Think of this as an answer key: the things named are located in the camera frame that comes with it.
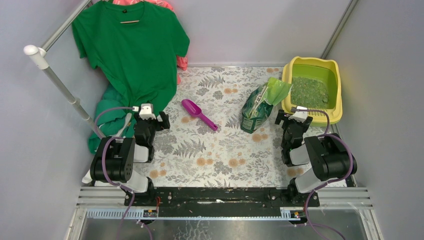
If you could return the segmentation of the yellow green litter box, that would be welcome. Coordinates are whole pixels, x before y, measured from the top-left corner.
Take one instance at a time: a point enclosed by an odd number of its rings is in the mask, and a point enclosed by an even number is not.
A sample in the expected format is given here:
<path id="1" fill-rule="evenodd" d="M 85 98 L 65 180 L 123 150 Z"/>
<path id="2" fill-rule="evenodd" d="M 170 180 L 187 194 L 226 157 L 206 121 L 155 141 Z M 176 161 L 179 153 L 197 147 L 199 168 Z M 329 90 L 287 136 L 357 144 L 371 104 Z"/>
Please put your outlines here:
<path id="1" fill-rule="evenodd" d="M 313 127 L 325 127 L 329 116 L 331 125 L 343 116 L 342 84 L 339 66 L 334 60 L 316 57 L 294 57 L 283 67 L 281 80 L 291 84 L 281 107 L 290 113 L 297 106 L 318 112 L 309 112 Z"/>

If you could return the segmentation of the magenta plastic scoop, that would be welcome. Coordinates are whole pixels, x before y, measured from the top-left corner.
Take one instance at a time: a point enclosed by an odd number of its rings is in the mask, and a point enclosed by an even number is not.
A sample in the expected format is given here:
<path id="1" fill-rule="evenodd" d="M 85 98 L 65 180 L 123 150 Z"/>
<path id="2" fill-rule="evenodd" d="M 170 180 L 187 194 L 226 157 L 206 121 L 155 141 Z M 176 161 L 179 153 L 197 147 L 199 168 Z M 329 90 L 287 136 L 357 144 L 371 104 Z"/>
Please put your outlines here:
<path id="1" fill-rule="evenodd" d="M 181 104 L 183 106 L 183 108 L 194 118 L 199 118 L 201 121 L 203 121 L 209 128 L 211 128 L 213 131 L 217 131 L 218 130 L 218 126 L 211 121 L 208 117 L 206 117 L 203 112 L 202 109 L 196 105 L 193 101 L 191 101 L 190 99 L 183 99 L 181 101 Z"/>

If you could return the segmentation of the green cat litter bag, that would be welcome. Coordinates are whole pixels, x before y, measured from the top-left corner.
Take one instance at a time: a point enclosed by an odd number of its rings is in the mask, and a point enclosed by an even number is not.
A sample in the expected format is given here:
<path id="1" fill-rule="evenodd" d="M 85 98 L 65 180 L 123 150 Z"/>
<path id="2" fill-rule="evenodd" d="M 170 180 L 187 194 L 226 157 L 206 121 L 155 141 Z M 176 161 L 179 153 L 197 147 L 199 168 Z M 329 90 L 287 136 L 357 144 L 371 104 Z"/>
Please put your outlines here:
<path id="1" fill-rule="evenodd" d="M 257 115 L 248 117 L 262 86 L 267 87 L 267 91 L 263 95 L 264 101 L 257 108 Z M 266 83 L 251 92 L 241 108 L 240 129 L 249 134 L 255 132 L 271 115 L 274 106 L 281 103 L 289 95 L 291 88 L 292 84 L 270 77 Z"/>

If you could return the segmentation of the small brown stick object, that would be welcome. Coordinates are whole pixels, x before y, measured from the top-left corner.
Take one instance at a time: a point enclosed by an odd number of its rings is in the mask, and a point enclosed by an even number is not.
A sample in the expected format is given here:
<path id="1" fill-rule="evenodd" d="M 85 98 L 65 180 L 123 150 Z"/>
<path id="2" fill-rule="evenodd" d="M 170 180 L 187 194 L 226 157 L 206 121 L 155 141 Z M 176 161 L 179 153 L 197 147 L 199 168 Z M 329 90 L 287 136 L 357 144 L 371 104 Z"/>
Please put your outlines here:
<path id="1" fill-rule="evenodd" d="M 256 95 L 256 98 L 254 100 L 254 104 L 251 108 L 251 111 L 248 114 L 248 117 L 255 117 L 257 115 L 257 108 L 260 106 L 260 104 L 264 101 L 264 94 L 266 93 L 268 87 L 263 85 L 260 87 L 260 92 Z"/>

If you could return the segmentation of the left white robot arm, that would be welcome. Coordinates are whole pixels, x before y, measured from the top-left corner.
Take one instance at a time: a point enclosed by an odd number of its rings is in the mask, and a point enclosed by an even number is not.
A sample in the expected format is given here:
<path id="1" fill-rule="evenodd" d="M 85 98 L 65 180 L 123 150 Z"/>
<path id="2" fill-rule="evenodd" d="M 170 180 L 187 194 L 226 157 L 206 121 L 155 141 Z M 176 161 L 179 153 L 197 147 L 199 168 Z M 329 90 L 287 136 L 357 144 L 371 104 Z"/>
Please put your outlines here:
<path id="1" fill-rule="evenodd" d="M 104 137 L 90 165 L 87 176 L 95 182 L 110 184 L 128 193 L 136 193 L 136 199 L 144 206 L 152 204 L 155 192 L 152 181 L 133 168 L 134 162 L 150 163 L 155 149 L 156 132 L 170 128 L 169 115 L 159 112 L 155 118 L 142 119 L 135 115 L 134 137 Z"/>

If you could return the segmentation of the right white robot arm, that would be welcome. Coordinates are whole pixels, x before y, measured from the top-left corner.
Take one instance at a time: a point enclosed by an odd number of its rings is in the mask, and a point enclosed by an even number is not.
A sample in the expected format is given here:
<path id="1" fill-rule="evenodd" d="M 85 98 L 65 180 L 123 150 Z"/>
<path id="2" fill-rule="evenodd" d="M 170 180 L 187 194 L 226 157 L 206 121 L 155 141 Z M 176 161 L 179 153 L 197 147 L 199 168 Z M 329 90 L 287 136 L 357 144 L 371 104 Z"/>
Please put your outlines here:
<path id="1" fill-rule="evenodd" d="M 358 169 L 356 159 L 338 134 L 304 137 L 313 120 L 309 112 L 305 107 L 294 108 L 293 114 L 279 110 L 275 120 L 283 130 L 283 163 L 288 167 L 310 165 L 309 170 L 289 182 L 286 198 L 293 206 L 301 205 L 307 194 L 320 186 L 345 180 Z"/>

